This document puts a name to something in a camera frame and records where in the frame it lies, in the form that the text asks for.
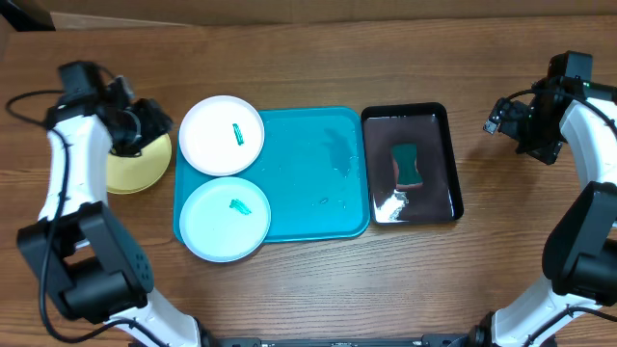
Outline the green sponge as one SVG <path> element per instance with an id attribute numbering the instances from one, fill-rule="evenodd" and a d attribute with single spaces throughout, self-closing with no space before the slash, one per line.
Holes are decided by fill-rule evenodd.
<path id="1" fill-rule="evenodd" d="M 423 179 L 417 169 L 417 148 L 415 144 L 397 144 L 391 149 L 394 177 L 397 190 L 419 187 Z"/>

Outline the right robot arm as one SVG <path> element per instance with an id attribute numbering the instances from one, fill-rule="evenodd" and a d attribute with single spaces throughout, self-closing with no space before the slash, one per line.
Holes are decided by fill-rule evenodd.
<path id="1" fill-rule="evenodd" d="M 616 90 L 579 77 L 545 77 L 529 104 L 500 99 L 484 129 L 536 154 L 542 144 L 568 144 L 581 192 L 545 244 L 543 275 L 510 306 L 488 313 L 467 346 L 543 346 L 583 314 L 606 320 L 616 303 Z"/>

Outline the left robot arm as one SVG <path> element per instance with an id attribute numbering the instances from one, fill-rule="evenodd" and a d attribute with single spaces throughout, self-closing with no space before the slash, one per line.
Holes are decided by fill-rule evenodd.
<path id="1" fill-rule="evenodd" d="M 107 157 L 135 156 L 169 132 L 152 99 L 136 99 L 123 76 L 61 78 L 58 102 L 37 125 L 51 145 L 47 197 L 17 246 L 39 282 L 40 319 L 58 341 L 76 344 L 112 328 L 144 346 L 207 346 L 195 317 L 154 286 L 145 251 L 108 205 Z"/>

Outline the dark object top left corner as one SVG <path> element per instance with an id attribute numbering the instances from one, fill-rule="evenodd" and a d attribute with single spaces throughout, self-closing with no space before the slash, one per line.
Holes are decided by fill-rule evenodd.
<path id="1" fill-rule="evenodd" d="M 49 10 L 36 0 L 1 0 L 1 15 L 17 32 L 56 30 Z"/>

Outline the green stain on blue plate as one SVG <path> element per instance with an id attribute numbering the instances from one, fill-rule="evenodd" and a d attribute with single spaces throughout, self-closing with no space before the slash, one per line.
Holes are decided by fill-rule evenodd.
<path id="1" fill-rule="evenodd" d="M 229 207 L 245 216 L 250 215 L 252 213 L 252 210 L 242 200 L 233 199 L 230 202 Z"/>

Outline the black water tray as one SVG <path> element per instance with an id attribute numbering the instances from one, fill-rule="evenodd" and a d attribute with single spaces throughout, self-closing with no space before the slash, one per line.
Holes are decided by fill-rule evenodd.
<path id="1" fill-rule="evenodd" d="M 374 223 L 449 223 L 463 216 L 447 112 L 440 103 L 370 106 L 361 119 Z M 416 145 L 421 186 L 396 189 L 391 149 L 397 144 Z"/>

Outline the light blue plate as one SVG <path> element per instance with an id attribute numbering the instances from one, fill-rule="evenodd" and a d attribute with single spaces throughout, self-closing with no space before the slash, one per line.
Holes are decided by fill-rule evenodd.
<path id="1" fill-rule="evenodd" d="M 242 200 L 251 210 L 242 215 L 229 207 Z M 179 233 L 184 245 L 198 257 L 217 263 L 239 260 L 264 241 L 271 224 L 265 194 L 240 177 L 212 179 L 197 188 L 182 206 Z"/>

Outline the white plate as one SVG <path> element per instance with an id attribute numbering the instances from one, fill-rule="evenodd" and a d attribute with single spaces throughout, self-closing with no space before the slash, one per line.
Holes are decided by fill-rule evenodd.
<path id="1" fill-rule="evenodd" d="M 236 143 L 237 123 L 244 145 Z M 265 129 L 259 112 L 247 101 L 216 95 L 194 105 L 179 127 L 179 146 L 185 160 L 213 176 L 238 174 L 250 167 L 264 146 Z"/>

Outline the yellow-green rimmed plate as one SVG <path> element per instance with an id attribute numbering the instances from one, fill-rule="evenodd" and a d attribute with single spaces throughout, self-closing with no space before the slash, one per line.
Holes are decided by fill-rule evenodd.
<path id="1" fill-rule="evenodd" d="M 107 192 L 128 195 L 145 190 L 155 184 L 168 169 L 173 154 L 169 135 L 159 137 L 141 151 L 137 157 L 107 158 Z"/>

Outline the green stain on white plate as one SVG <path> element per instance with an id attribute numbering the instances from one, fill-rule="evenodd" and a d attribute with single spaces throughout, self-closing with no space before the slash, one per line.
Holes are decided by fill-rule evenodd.
<path id="1" fill-rule="evenodd" d="M 236 143 L 239 146 L 243 146 L 245 141 L 244 141 L 244 137 L 243 137 L 243 134 L 241 132 L 241 129 L 240 129 L 239 125 L 237 123 L 234 123 L 232 125 L 232 128 L 233 128 L 234 136 L 235 136 L 235 139 L 236 139 Z"/>

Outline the teal plastic serving tray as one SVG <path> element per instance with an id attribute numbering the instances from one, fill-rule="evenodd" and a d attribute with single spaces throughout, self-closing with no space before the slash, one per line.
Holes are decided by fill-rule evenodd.
<path id="1" fill-rule="evenodd" d="M 262 111 L 264 144 L 238 173 L 266 196 L 265 243 L 353 238 L 369 225 L 362 127 L 346 107 Z"/>

